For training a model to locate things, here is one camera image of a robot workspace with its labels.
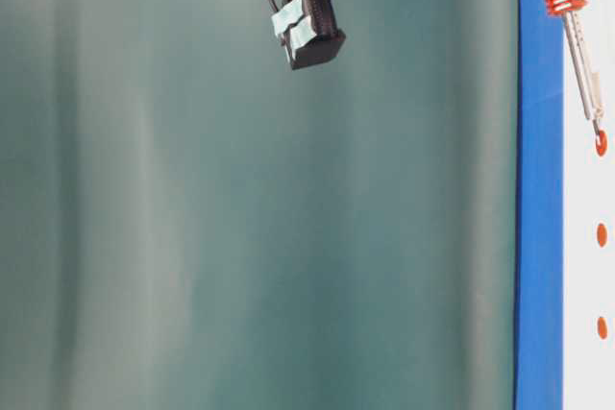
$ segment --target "white panel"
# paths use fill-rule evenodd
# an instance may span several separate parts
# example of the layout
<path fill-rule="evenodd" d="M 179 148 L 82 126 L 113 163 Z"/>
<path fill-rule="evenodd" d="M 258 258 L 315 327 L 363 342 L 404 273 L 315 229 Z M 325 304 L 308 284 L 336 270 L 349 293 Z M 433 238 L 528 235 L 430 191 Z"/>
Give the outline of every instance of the white panel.
<path fill-rule="evenodd" d="M 615 5 L 589 0 L 581 21 L 592 65 L 602 78 L 610 148 L 598 157 L 585 120 L 570 53 L 565 50 L 564 408 L 613 408 L 615 376 Z M 609 232 L 601 248 L 599 223 Z M 604 317 L 608 337 L 601 339 Z"/>

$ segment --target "green fabric backdrop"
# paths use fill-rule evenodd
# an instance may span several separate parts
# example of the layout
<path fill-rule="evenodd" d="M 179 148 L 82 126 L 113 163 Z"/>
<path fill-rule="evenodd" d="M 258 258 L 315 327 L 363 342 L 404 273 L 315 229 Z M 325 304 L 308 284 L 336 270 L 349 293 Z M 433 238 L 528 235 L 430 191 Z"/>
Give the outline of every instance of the green fabric backdrop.
<path fill-rule="evenodd" d="M 516 1 L 0 0 L 0 408 L 510 408 Z"/>

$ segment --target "blue board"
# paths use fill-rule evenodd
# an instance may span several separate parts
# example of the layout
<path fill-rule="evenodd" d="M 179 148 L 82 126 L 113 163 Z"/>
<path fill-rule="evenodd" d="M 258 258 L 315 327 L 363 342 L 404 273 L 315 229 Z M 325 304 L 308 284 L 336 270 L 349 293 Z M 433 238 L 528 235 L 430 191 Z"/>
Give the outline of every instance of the blue board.
<path fill-rule="evenodd" d="M 562 408 L 563 32 L 519 0 L 517 410 Z"/>

